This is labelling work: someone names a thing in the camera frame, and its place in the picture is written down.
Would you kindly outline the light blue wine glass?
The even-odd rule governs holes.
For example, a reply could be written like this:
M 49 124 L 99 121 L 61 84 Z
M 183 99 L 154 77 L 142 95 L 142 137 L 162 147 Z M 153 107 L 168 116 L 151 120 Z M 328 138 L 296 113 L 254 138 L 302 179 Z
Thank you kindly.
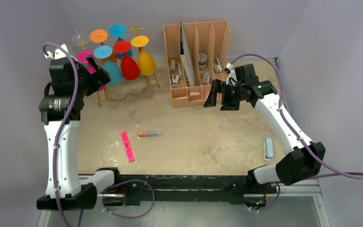
M 104 59 L 103 68 L 109 73 L 111 81 L 109 85 L 118 85 L 123 80 L 123 75 L 118 65 L 109 60 L 113 54 L 113 49 L 108 45 L 101 45 L 94 50 L 94 56 L 98 59 Z

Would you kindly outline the magenta plastic wine glass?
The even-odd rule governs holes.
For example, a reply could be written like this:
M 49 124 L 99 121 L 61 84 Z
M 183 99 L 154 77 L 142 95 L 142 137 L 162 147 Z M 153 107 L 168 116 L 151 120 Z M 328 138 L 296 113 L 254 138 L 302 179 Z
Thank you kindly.
M 93 65 L 89 63 L 89 61 L 86 59 L 87 56 L 94 55 L 94 52 L 91 50 L 81 51 L 79 54 L 77 54 L 76 59 L 84 64 L 87 68 L 87 70 L 90 72 L 91 75 L 93 75 L 96 70 L 94 69 Z

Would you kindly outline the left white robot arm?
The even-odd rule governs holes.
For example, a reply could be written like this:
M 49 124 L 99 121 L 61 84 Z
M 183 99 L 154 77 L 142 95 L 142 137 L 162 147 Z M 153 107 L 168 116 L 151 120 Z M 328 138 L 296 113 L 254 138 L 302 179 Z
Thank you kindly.
M 41 120 L 48 142 L 49 177 L 45 195 L 36 201 L 39 210 L 57 210 L 59 198 L 63 210 L 91 210 L 98 193 L 121 190 L 122 180 L 117 168 L 99 168 L 86 180 L 79 180 L 77 166 L 77 139 L 81 110 L 85 96 L 96 92 L 110 82 L 109 73 L 93 55 L 85 57 L 90 73 L 82 62 L 75 62 L 78 90 L 74 95 L 74 72 L 67 57 L 52 60 L 49 66 L 51 82 L 44 89 L 39 104 Z

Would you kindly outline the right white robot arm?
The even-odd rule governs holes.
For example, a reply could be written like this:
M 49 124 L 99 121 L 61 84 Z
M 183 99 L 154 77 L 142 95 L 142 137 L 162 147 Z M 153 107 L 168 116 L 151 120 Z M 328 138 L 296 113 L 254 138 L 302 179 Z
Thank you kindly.
M 259 192 L 267 183 L 281 182 L 292 185 L 301 180 L 315 177 L 321 168 L 325 147 L 321 142 L 314 143 L 288 113 L 283 113 L 284 106 L 276 88 L 268 81 L 260 81 L 254 66 L 247 64 L 229 71 L 226 81 L 215 79 L 204 107 L 216 105 L 217 94 L 222 95 L 221 110 L 237 111 L 240 102 L 252 105 L 271 126 L 278 137 L 284 158 L 277 164 L 267 165 L 248 171 L 246 185 L 251 192 Z

